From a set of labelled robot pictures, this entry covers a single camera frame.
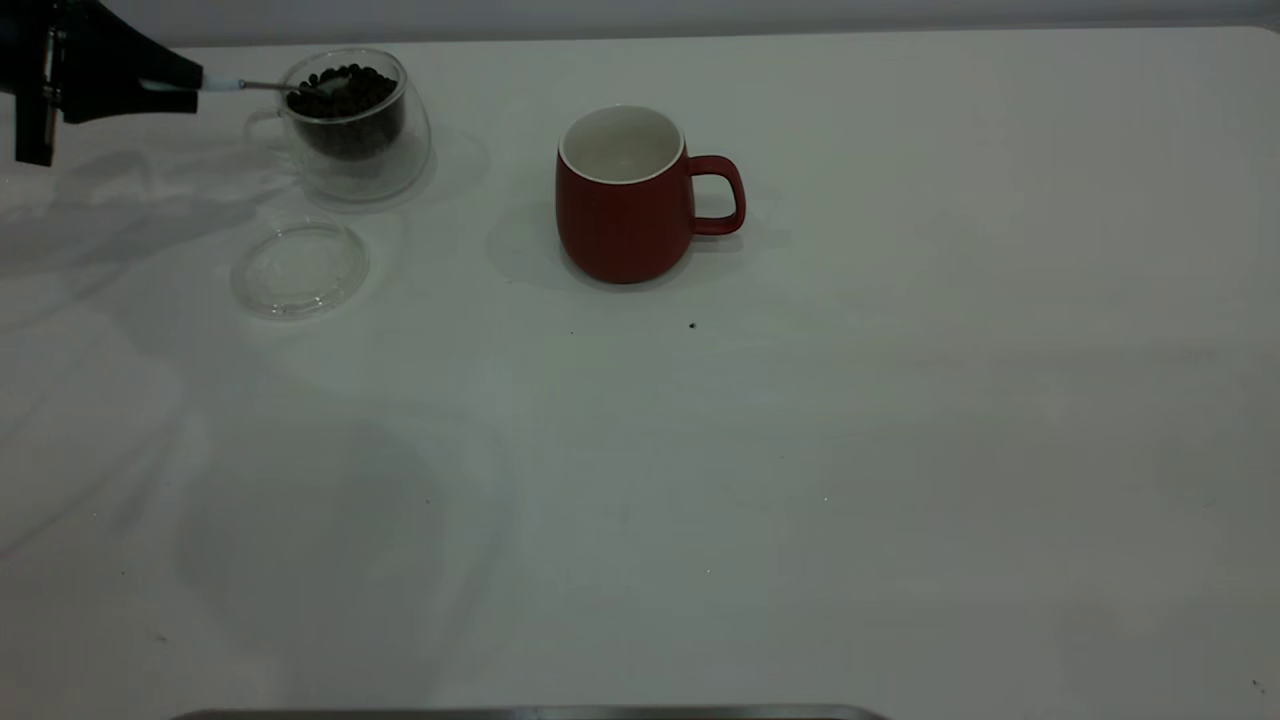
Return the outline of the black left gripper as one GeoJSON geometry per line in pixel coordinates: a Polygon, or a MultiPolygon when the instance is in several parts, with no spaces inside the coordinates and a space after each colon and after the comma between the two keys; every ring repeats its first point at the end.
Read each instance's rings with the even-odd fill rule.
{"type": "Polygon", "coordinates": [[[195,114],[195,91],[90,88],[109,79],[201,87],[204,68],[100,1],[3,1],[1,87],[14,97],[15,160],[50,167],[55,128],[113,117],[195,114]]]}

